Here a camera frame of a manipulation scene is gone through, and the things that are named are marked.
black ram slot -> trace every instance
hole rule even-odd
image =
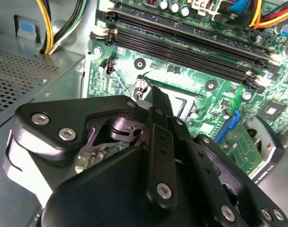
[[[251,84],[248,81],[248,76],[246,75],[247,70],[244,67],[240,67],[237,64],[233,65],[233,63],[225,66],[224,62],[219,61],[217,58],[209,58],[209,62],[207,62],[200,54],[197,55],[194,52],[187,52],[178,47],[173,48],[170,45],[166,46],[160,41],[142,38],[136,34],[125,33],[119,30],[115,37],[115,45],[148,54],[161,60],[179,64],[215,77],[227,79],[238,84]]]
[[[213,39],[213,35],[215,34],[210,31],[202,28],[196,28],[194,26],[191,26],[190,28],[190,25],[178,22],[175,19],[156,15],[152,12],[133,8],[122,3],[117,4],[114,12],[116,12],[116,14],[111,13],[112,15],[109,19],[111,22],[144,30],[169,39],[179,40],[179,42],[204,50],[213,51],[225,57],[231,57],[257,67],[268,67],[270,57],[264,52],[264,50],[259,50],[257,47],[250,47],[248,44],[243,44],[240,41],[230,41],[229,38],[221,37],[219,34],[217,34],[216,38]],[[177,27],[169,27],[165,26],[164,24],[156,23],[154,21],[156,18],[162,19],[171,24],[178,22]],[[192,32],[192,34],[190,34],[186,32],[186,30],[181,30],[182,27],[187,27],[189,31],[196,30],[196,32]]]
[[[178,55],[181,57],[189,58],[197,64],[205,64],[208,66],[212,66],[215,69],[228,71],[231,73],[235,73],[240,75],[241,73],[246,73],[248,71],[247,68],[242,66],[238,66],[234,63],[230,63],[228,61],[224,61],[212,56],[206,56],[200,54],[199,52],[193,52],[191,50],[187,50],[185,48],[173,46],[171,44],[166,44],[160,41],[156,41],[147,37],[134,37],[132,33],[126,31],[118,31],[117,38],[125,39],[127,42],[133,42],[134,44],[138,44],[141,41],[141,44],[148,47],[153,47],[154,49],[158,49],[161,51],[166,51],[168,54]]]

ventilation holes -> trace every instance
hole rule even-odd
[[[33,89],[38,79],[51,77],[59,68],[0,52],[0,113]]]

blue connector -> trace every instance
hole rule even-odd
[[[234,116],[229,118],[224,123],[224,125],[222,126],[222,128],[220,129],[220,131],[218,132],[216,137],[214,138],[214,142],[217,145],[219,145],[221,143],[222,139],[226,136],[226,134],[229,132],[229,130],[233,129],[236,126],[236,124],[238,123],[240,118],[241,118],[241,114],[238,110],[236,110],[234,113]]]

silver screw head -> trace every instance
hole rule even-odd
[[[205,143],[210,143],[209,139],[206,138],[206,137],[203,137],[203,141],[204,141]]]
[[[132,102],[127,102],[127,105],[129,105],[130,107],[134,108],[135,104],[133,104]]]
[[[223,205],[221,207],[221,212],[223,214],[223,216],[229,220],[230,222],[234,222],[235,221],[235,216],[234,216],[234,213],[232,212],[232,210],[226,206],[226,205]]]
[[[177,118],[177,123],[183,125],[183,121],[180,118]]]
[[[273,212],[275,213],[276,217],[280,220],[280,221],[284,221],[284,217],[283,215],[276,209],[273,209]]]
[[[31,120],[33,123],[38,124],[38,125],[45,125],[49,123],[49,117],[47,117],[43,113],[36,113],[32,115]]]
[[[73,141],[77,137],[77,134],[72,129],[64,128],[59,131],[59,137],[64,141]]]
[[[169,200],[171,198],[171,189],[164,183],[159,183],[157,185],[157,192],[165,200]]]
[[[267,212],[267,210],[265,209],[261,209],[262,214],[264,215],[264,217],[268,220],[268,221],[272,221],[272,217],[271,215]]]

black wire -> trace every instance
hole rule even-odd
[[[282,9],[286,9],[287,7],[288,7],[288,1],[284,2],[282,5],[279,5],[278,7],[276,7],[275,9],[270,11],[269,13],[263,15],[261,17],[261,20],[263,21],[264,18],[266,18],[266,17],[268,17],[268,16],[270,16],[270,15],[272,15],[272,14],[274,14],[274,13],[276,13],[276,12],[282,10]]]
[[[49,1],[48,0],[43,0],[44,4],[45,4],[45,7],[46,7],[46,10],[47,10],[47,13],[48,13],[48,16],[51,20],[51,12],[50,12],[50,6],[49,6]],[[42,47],[42,50],[40,51],[40,53],[44,53],[45,50],[47,48],[47,32],[45,34],[45,40],[44,40],[44,44],[43,44],[43,47]]]
[[[59,39],[61,39],[61,37],[63,35],[66,34],[66,32],[68,31],[68,29],[73,25],[73,23],[75,22],[77,16],[79,15],[80,11],[81,11],[81,7],[83,5],[84,0],[78,0],[76,7],[74,8],[74,11],[71,15],[71,17],[68,19],[68,21],[63,25],[63,27],[57,32],[57,34],[55,34],[54,36],[54,43],[58,42]]]

